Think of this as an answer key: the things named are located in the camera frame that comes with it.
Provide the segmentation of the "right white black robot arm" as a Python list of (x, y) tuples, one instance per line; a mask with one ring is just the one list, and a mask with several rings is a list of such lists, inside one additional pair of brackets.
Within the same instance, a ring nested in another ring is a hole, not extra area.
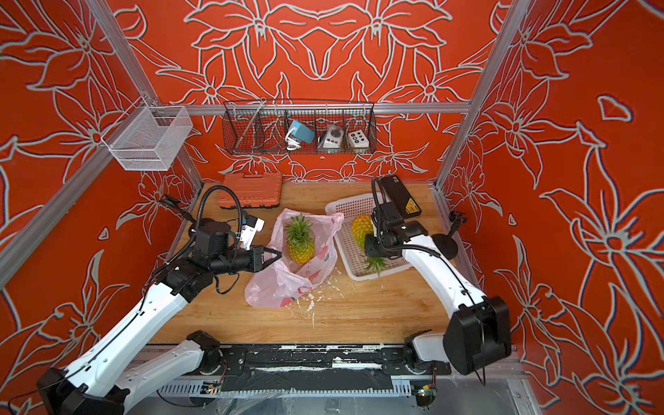
[(420, 331), (406, 337), (406, 366), (450, 364), (461, 375), (479, 373), (512, 354), (509, 309), (488, 297), (444, 255), (442, 233), (430, 235), (418, 221), (407, 222), (379, 178), (371, 181), (375, 231), (365, 237), (370, 259), (402, 258), (424, 278), (447, 312), (445, 332)]

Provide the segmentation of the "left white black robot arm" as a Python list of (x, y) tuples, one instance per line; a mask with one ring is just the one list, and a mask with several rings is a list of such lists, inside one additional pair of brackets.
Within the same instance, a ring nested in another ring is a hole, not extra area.
[(142, 299), (98, 343), (64, 369), (50, 368), (37, 382), (49, 414), (126, 414), (176, 378), (214, 375), (228, 368), (221, 344), (197, 330), (173, 349), (135, 368), (129, 365), (155, 333), (221, 274), (258, 273), (281, 252), (254, 246), (264, 222), (236, 206), (237, 226), (193, 218), (185, 247), (155, 270)]

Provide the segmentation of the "pink plastic bag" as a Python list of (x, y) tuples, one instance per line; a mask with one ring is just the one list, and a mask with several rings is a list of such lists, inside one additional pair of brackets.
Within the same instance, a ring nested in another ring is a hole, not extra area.
[[(338, 259), (334, 237), (342, 228), (343, 214), (321, 215), (284, 209), (277, 217), (268, 247), (282, 258), (253, 275), (245, 288), (245, 301), (252, 307), (285, 307), (318, 288), (331, 275)], [(288, 230), (293, 224), (311, 244), (296, 253), (289, 248)]]

